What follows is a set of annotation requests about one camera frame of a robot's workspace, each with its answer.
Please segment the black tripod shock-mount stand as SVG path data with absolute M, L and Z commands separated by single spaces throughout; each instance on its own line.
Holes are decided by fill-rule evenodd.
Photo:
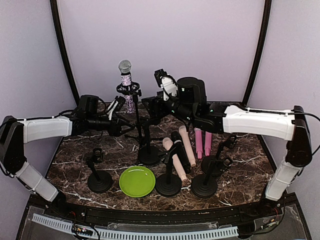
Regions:
M 138 108 L 138 101 L 139 101 L 139 97 L 142 96 L 142 92 L 140 90 L 140 85 L 137 82 L 132 81 L 132 84 L 129 87 L 130 87 L 129 90 L 125 90 L 125 87 L 121 83 L 116 87 L 116 91 L 124 96 L 128 95 L 128 94 L 132 94 L 133 103 L 134 103 L 134 112 L 136 115 L 135 128 L 137 129 L 138 136 L 131 136 L 131 135 L 125 134 L 124 137 L 130 138 L 130 139 L 135 139 L 139 143 L 139 148 L 140 148 L 142 145 L 142 142 L 144 141 L 144 136 L 142 135 L 142 127 L 141 127 L 141 121 L 140 121 L 140 115 L 139 115 L 139 108 Z M 151 140 L 160 140 L 160 139 L 159 138 L 152 138 Z

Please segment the black stand for pink microphone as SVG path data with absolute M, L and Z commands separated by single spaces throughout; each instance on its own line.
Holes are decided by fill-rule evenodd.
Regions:
M 160 124 L 160 122 L 161 120 L 159 118 L 140 118 L 141 127 L 144 131 L 144 139 L 138 150 L 138 163 L 146 166 L 152 166 L 160 161 L 158 157 L 159 149 L 155 146 L 151 146 L 152 138 L 149 129 L 151 125 L 156 126 Z
M 86 159 L 86 164 L 91 170 L 91 174 L 87 179 L 89 189 L 97 194 L 102 194 L 108 191 L 112 184 L 112 176 L 105 170 L 96 170 L 95 163 L 101 163 L 104 158 L 104 153 L 101 148 L 94 148 L 92 154 Z

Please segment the small pale pink microphone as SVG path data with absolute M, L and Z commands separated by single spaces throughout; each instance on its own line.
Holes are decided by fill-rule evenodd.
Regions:
M 178 128 L 178 132 L 179 132 L 179 134 L 180 134 L 180 136 L 182 138 L 182 142 L 183 142 L 183 145 L 184 145 L 184 148 L 185 148 L 185 151 L 186 151 L 187 158 L 189 160 L 190 166 L 191 167 L 195 167 L 196 166 L 196 159 L 195 159 L 195 155 L 194 155 L 194 152 L 193 152 L 193 149 L 192 149 L 192 145 L 191 145 L 191 142 L 190 142 L 190 137 L 189 137 L 189 134 L 188 134 L 186 126 L 185 125 L 181 125 Z

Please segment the large pale pink microphone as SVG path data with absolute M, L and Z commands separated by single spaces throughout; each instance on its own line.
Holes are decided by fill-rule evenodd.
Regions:
M 173 141 L 169 137 L 165 137 L 162 140 L 162 145 L 168 151 L 172 147 Z M 188 178 L 177 154 L 173 155 L 172 159 L 173 166 L 177 172 L 177 175 L 179 176 L 182 182 L 186 182 Z

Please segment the rhinestone silver-head microphone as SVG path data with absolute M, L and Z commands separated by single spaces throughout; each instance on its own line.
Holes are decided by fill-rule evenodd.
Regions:
M 131 62 L 127 59 L 121 60 L 118 68 L 120 70 L 121 76 L 121 84 L 125 88 L 125 90 L 129 90 L 132 84 L 132 76 L 131 76 Z M 132 94 L 127 94 L 124 96 L 126 100 L 126 111 L 128 114 L 132 114 L 135 112 L 134 109 L 134 101 Z

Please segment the black handheld microphone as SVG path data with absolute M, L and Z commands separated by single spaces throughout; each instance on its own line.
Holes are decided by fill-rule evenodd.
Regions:
M 174 145 L 177 146 L 177 156 L 180 160 L 180 163 L 185 171 L 186 174 L 189 174 L 191 172 L 191 165 L 189 163 L 189 159 L 184 147 L 184 144 L 182 142 L 182 137 L 179 134 L 178 131 L 173 131 L 171 133 L 171 140 Z

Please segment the black round-base mic stand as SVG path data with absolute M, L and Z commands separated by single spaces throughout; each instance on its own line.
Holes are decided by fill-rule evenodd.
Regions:
M 179 146 L 174 143 L 169 150 L 162 152 L 160 161 L 165 164 L 165 173 L 156 178 L 155 189 L 164 197 L 176 196 L 182 187 L 182 181 L 178 175 L 173 174 L 173 156 L 178 153 Z

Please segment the black stand for small pale microphone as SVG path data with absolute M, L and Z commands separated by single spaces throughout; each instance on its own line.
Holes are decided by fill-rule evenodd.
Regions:
M 233 160 L 230 157 L 221 158 L 220 155 L 224 148 L 233 149 L 237 144 L 237 136 L 235 134 L 230 135 L 227 140 L 221 141 L 218 145 L 218 149 L 215 155 L 206 156 L 203 158 L 201 163 L 201 170 L 207 174 L 211 164 L 213 164 L 213 171 L 211 175 L 213 177 L 219 177 L 226 172 L 231 165 Z

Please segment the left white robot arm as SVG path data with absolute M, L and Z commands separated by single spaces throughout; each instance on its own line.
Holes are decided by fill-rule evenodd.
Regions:
M 119 137 L 135 128 L 127 119 L 117 116 L 125 98 L 117 96 L 102 112 L 101 99 L 95 95 L 82 95 L 77 107 L 56 116 L 15 118 L 8 115 L 0 125 L 0 169 L 10 178 L 17 178 L 32 192 L 51 203 L 51 210 L 60 218 L 67 218 L 70 206 L 59 199 L 59 190 L 38 172 L 25 157 L 25 144 L 42 139 L 78 136 L 88 131 L 106 131 Z

